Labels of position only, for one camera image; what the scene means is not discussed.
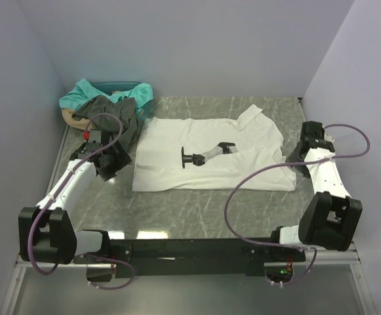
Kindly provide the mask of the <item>teal t shirt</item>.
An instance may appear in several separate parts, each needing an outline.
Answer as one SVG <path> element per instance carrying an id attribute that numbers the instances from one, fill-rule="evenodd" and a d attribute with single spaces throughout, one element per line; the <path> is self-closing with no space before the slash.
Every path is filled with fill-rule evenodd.
<path id="1" fill-rule="evenodd" d="M 60 98 L 59 107 L 76 111 L 97 96 L 104 96 L 113 103 L 125 98 L 133 98 L 136 103 L 136 113 L 139 114 L 153 100 L 153 89 L 148 83 L 133 81 L 90 82 L 87 79 L 82 79 L 74 85 L 71 91 Z"/>

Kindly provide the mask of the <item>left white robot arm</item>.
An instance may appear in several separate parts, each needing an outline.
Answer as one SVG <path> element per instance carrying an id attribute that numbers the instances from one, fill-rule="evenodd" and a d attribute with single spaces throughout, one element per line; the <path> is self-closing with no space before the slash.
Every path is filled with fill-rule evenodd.
<path id="1" fill-rule="evenodd" d="M 119 136 L 107 131 L 87 131 L 62 177 L 35 206 L 18 215 L 20 256 L 23 261 L 69 264 L 86 254 L 106 256 L 110 237 L 104 230 L 76 232 L 70 213 L 96 178 L 107 181 L 131 162 Z"/>

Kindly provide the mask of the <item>white polo shirt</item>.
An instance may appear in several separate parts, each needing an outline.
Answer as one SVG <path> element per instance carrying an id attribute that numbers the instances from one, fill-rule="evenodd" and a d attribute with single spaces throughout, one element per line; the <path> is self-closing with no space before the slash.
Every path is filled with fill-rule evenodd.
<path id="1" fill-rule="evenodd" d="M 132 189 L 225 190 L 283 163 L 284 138 L 262 109 L 237 119 L 147 119 L 136 150 Z"/>

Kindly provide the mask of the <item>teal plastic basket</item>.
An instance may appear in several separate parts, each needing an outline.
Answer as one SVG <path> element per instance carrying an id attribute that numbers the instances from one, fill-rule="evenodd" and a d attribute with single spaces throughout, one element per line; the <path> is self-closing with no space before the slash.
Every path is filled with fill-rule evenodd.
<path id="1" fill-rule="evenodd" d="M 91 85 L 99 91 L 109 95 L 113 102 L 118 99 L 133 98 L 136 103 L 136 113 L 141 120 L 151 114 L 153 89 L 148 83 L 133 81 L 105 81 L 92 82 Z"/>

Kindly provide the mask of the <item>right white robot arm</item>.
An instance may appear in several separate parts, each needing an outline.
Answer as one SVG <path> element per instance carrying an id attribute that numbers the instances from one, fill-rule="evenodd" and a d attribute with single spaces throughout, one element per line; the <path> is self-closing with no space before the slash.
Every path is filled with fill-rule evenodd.
<path id="1" fill-rule="evenodd" d="M 300 140 L 286 162 L 311 180 L 314 196 L 299 224 L 280 226 L 271 233 L 273 243 L 312 245 L 333 251 L 348 249 L 363 206 L 346 190 L 335 157 L 334 144 L 325 138 L 323 125 L 304 122 Z"/>

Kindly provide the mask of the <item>black base beam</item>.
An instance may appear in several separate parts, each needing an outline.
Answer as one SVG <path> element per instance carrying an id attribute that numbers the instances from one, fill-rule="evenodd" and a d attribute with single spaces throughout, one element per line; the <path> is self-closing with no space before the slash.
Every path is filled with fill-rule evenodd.
<path id="1" fill-rule="evenodd" d="M 266 263 L 302 263 L 296 249 L 256 246 L 238 238 L 111 240 L 96 259 L 77 256 L 75 264 L 104 264 L 105 258 L 132 265 L 136 276 L 244 274 L 264 276 Z"/>

